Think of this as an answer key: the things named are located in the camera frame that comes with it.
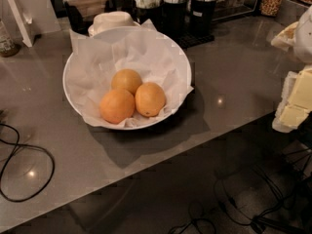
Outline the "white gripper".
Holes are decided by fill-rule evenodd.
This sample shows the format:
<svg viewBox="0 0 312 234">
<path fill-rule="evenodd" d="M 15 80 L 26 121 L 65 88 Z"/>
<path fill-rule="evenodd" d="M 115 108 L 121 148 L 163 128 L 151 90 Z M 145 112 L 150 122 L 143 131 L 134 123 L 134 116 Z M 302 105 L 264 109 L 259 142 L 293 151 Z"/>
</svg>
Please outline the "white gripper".
<svg viewBox="0 0 312 234">
<path fill-rule="evenodd" d="M 278 33 L 272 40 L 275 48 L 287 51 L 293 46 L 295 55 L 304 63 L 312 63 L 312 6 Z M 312 112 L 312 66 L 298 73 L 290 71 L 285 79 L 281 102 L 275 113 L 272 128 L 281 133 L 296 130 Z"/>
</svg>

